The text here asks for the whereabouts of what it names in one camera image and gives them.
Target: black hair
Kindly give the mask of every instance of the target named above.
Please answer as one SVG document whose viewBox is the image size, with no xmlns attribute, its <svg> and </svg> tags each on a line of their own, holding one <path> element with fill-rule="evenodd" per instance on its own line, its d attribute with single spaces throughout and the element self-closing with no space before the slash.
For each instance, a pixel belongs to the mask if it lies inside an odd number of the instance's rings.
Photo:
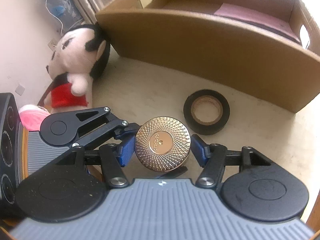
<svg viewBox="0 0 320 240">
<path fill-rule="evenodd" d="M 54 80 L 52 81 L 53 85 L 52 85 L 51 90 L 55 89 L 58 86 L 67 84 L 67 83 L 69 83 L 68 72 L 65 72 L 65 73 L 62 73 L 54 78 Z"/>
<path fill-rule="evenodd" d="M 106 48 L 104 49 L 102 56 L 94 63 L 90 71 L 90 76 L 95 80 L 102 75 L 108 63 L 109 55 L 110 55 L 109 38 L 106 36 L 106 34 L 104 33 L 104 31 L 102 30 L 102 28 L 99 26 L 98 23 L 78 25 L 76 27 L 71 28 L 68 32 L 71 32 L 80 28 L 88 28 L 94 31 L 94 38 L 85 44 L 85 50 L 87 52 L 98 50 L 100 44 L 104 40 L 106 41 Z"/>
</svg>

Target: cardboard box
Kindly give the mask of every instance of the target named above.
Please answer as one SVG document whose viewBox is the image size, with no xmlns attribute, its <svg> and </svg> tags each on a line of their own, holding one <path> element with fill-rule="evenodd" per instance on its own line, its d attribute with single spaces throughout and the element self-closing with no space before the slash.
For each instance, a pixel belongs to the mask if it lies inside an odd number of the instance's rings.
<svg viewBox="0 0 320 240">
<path fill-rule="evenodd" d="M 308 49 L 215 16 L 223 3 L 289 24 Z M 119 55 L 174 68 L 298 112 L 320 92 L 320 31 L 301 0 L 114 0 L 96 15 Z"/>
</svg>

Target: gray ribbed base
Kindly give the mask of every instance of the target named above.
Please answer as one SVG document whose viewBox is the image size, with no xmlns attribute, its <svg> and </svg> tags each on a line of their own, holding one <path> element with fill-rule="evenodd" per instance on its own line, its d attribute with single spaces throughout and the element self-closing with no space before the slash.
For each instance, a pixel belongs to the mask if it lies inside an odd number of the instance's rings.
<svg viewBox="0 0 320 240">
<path fill-rule="evenodd" d="M 299 219 L 255 223 L 233 214 L 210 189 L 189 179 L 136 179 L 113 189 L 100 207 L 65 223 L 25 219 L 11 231 L 17 240 L 307 240 L 313 232 Z"/>
<path fill-rule="evenodd" d="M 69 150 L 69 147 L 53 147 L 47 145 L 41 139 L 38 131 L 29 132 L 28 174 L 30 175 L 39 170 L 67 150 Z"/>
</svg>

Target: plush doll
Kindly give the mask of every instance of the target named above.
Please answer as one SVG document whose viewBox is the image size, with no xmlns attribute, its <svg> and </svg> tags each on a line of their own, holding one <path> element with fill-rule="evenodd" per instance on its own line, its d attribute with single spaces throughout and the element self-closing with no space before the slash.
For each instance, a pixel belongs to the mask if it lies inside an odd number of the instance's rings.
<svg viewBox="0 0 320 240">
<path fill-rule="evenodd" d="M 110 43 L 97 25 L 79 25 L 58 42 L 47 72 L 53 80 L 44 100 L 51 113 L 92 108 L 92 82 L 102 75 Z"/>
</svg>

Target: tape roll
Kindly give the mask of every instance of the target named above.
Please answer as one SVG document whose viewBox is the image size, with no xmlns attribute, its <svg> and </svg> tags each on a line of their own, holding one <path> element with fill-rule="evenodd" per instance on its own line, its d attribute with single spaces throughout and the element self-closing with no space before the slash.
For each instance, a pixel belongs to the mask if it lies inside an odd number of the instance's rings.
<svg viewBox="0 0 320 240">
<path fill-rule="evenodd" d="M 203 122 L 195 115 L 195 109 L 203 102 L 213 104 L 219 111 L 215 120 Z M 184 118 L 188 126 L 196 133 L 210 135 L 219 132 L 227 123 L 230 116 L 230 106 L 226 98 L 214 90 L 199 90 L 190 95 L 183 106 Z"/>
</svg>

